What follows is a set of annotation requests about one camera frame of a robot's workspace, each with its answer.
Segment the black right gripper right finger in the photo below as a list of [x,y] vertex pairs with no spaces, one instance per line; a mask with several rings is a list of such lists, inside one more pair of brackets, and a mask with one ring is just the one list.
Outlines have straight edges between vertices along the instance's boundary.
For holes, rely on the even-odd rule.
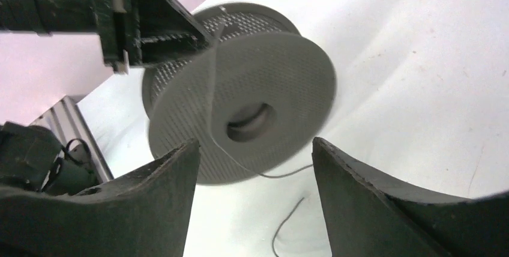
[[333,256],[507,256],[508,193],[467,199],[424,189],[313,140]]

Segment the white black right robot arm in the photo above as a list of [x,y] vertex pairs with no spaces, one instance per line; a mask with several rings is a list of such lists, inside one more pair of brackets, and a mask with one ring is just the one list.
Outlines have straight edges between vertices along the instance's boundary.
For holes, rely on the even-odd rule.
[[[313,165],[333,256],[507,256],[508,194],[462,199],[355,160],[322,138]],[[2,256],[182,256],[199,164],[186,142],[99,184],[91,152],[1,126]]]

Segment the dark grey cable spool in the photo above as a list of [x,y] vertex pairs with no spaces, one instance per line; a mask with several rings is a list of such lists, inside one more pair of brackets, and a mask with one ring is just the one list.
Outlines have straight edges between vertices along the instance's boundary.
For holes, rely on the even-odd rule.
[[237,183],[279,166],[317,135],[336,98],[336,71],[271,8],[237,2],[195,17],[213,47],[143,75],[149,149],[158,159],[197,139],[198,183]]

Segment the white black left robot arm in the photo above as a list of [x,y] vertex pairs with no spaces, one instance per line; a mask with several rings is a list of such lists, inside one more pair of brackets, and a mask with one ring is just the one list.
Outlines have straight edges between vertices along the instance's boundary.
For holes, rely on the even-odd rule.
[[1,0],[1,30],[95,33],[116,73],[198,52],[212,39],[178,0]]

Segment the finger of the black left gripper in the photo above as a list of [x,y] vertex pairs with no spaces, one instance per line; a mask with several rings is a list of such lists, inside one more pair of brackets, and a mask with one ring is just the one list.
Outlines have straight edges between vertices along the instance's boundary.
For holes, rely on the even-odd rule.
[[205,49],[211,34],[178,0],[137,0],[138,28],[133,65],[153,67]]

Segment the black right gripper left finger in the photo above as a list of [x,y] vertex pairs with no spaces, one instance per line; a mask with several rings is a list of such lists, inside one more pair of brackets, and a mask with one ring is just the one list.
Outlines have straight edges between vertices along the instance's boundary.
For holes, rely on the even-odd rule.
[[182,256],[200,164],[189,140],[76,195],[1,187],[2,256]]

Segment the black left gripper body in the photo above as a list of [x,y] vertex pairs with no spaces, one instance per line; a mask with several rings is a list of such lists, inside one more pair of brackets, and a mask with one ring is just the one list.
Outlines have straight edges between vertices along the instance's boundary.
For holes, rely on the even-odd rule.
[[126,74],[141,58],[137,0],[93,0],[103,61]]

